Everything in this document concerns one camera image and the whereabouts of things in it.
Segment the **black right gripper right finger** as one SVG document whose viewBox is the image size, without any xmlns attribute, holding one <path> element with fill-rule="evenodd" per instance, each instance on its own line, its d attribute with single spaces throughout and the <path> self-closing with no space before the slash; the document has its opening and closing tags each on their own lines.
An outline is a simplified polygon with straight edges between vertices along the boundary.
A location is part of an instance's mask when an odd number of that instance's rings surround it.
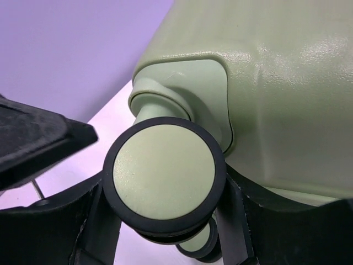
<svg viewBox="0 0 353 265">
<path fill-rule="evenodd" d="M 351 199 L 298 203 L 228 167 L 216 217 L 224 264 L 352 263 Z"/>
</svg>

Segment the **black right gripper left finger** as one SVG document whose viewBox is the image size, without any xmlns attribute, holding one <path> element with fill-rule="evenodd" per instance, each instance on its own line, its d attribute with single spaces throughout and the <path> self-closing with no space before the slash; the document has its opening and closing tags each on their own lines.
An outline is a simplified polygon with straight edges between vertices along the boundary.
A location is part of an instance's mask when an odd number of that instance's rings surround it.
<svg viewBox="0 0 353 265">
<path fill-rule="evenodd" d="M 113 264 L 120 227 L 98 173 L 30 206 L 1 210 L 1 264 Z"/>
</svg>

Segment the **green hard-shell suitcase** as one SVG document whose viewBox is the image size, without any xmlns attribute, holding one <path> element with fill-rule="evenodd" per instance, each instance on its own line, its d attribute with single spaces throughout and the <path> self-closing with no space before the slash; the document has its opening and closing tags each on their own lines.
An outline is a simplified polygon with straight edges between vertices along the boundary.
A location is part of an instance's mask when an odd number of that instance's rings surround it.
<svg viewBox="0 0 353 265">
<path fill-rule="evenodd" d="M 132 86 L 103 187 L 143 238 L 223 259 L 228 167 L 298 203 L 352 200 L 351 1 L 175 1 Z"/>
</svg>

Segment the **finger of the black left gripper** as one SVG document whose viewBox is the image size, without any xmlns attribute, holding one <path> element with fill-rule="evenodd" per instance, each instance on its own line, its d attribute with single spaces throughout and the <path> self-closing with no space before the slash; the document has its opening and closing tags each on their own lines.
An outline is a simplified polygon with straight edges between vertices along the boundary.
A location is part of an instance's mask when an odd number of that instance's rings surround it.
<svg viewBox="0 0 353 265">
<path fill-rule="evenodd" d="M 1 189 L 32 181 L 97 139 L 89 124 L 1 97 Z"/>
</svg>

